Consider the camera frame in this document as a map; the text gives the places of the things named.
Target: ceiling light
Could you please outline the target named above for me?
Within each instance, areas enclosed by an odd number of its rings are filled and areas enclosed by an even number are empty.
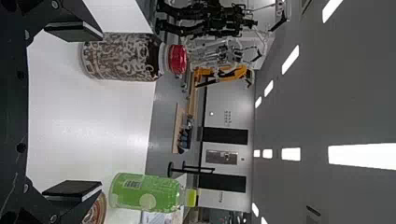
[[[262,224],[268,224],[264,217],[262,217]]]
[[[260,151],[259,150],[254,150],[253,156],[254,157],[260,157]]]
[[[267,97],[267,95],[272,91],[273,88],[274,88],[274,81],[271,80],[270,83],[268,83],[267,87],[265,87],[264,97]]]
[[[329,147],[329,164],[396,170],[396,144]]]
[[[253,211],[254,216],[258,217],[259,216],[259,208],[255,203],[251,204],[251,210]]]
[[[297,45],[289,55],[288,59],[282,64],[282,75],[285,75],[285,73],[289,70],[291,65],[297,60],[299,55],[300,55],[300,47]]]
[[[334,13],[334,11],[341,5],[343,0],[330,0],[326,7],[322,10],[322,20],[325,23],[330,16]]]
[[[300,161],[301,149],[299,147],[282,148],[282,160]]]
[[[262,157],[265,159],[272,159],[273,151],[272,149],[265,149],[262,151]]]
[[[257,107],[259,107],[261,104],[262,104],[262,98],[259,97],[259,99],[257,99],[257,101],[256,101],[256,104],[254,104],[255,107],[256,107],[256,109],[257,109]]]

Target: black metal bracket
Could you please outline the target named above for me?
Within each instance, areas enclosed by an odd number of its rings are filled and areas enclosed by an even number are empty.
[[[81,26],[67,24],[83,23]],[[26,176],[29,75],[26,48],[49,23],[66,41],[101,40],[102,30],[82,0],[0,1],[0,224],[80,223],[100,191],[84,202],[48,201]]]
[[[181,169],[175,169],[174,164],[169,162],[168,164],[168,177],[173,176],[173,172],[176,173],[183,173],[183,174],[191,174],[191,175],[211,175],[215,172],[216,168],[211,167],[202,167],[202,166],[189,166],[186,165],[186,162],[183,161],[181,165]]]

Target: red lid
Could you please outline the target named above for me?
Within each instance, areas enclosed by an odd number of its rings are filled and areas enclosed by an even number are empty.
[[[183,75],[187,70],[187,51],[182,45],[172,45],[169,49],[169,68],[175,75]]]

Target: green plastic bottle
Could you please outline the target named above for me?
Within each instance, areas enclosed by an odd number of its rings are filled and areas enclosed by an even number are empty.
[[[120,173],[114,177],[108,197],[114,208],[172,213],[181,205],[194,207],[196,190],[184,189],[175,179]]]

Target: patterned cylinder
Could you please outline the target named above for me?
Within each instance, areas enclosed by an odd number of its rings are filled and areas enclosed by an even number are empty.
[[[163,75],[166,45],[152,34],[104,33],[104,40],[85,42],[81,58],[92,78],[155,81]]]

